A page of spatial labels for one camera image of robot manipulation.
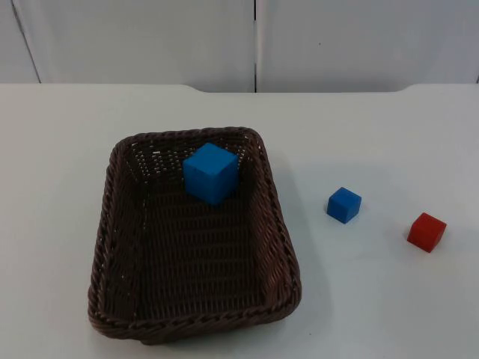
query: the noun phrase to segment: wicker basket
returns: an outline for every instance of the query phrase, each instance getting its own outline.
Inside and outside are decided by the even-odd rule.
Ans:
[[[206,142],[239,156],[239,188],[219,206],[184,191],[182,161]],[[116,145],[88,291],[100,333],[160,344],[273,322],[300,299],[298,263],[255,131],[147,133]]]

